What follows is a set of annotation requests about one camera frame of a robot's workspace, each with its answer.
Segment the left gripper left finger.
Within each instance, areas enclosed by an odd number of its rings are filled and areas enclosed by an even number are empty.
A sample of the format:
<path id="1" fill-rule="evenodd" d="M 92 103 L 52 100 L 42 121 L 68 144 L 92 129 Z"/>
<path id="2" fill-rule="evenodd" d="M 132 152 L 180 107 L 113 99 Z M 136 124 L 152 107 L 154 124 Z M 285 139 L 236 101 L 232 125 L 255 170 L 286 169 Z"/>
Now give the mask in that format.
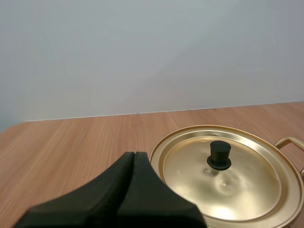
<path id="1" fill-rule="evenodd" d="M 124 153 L 102 174 L 56 199 L 29 208 L 16 228 L 96 228 L 114 221 L 128 190 L 134 153 Z"/>

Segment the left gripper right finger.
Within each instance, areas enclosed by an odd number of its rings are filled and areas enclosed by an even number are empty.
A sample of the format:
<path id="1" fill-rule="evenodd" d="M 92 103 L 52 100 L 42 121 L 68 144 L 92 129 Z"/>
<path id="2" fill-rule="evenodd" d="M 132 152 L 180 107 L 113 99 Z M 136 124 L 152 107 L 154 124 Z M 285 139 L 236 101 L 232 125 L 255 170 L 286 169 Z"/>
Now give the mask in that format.
<path id="1" fill-rule="evenodd" d="M 133 175 L 116 224 L 119 228 L 206 227 L 197 206 L 163 183 L 145 152 L 135 154 Z"/>

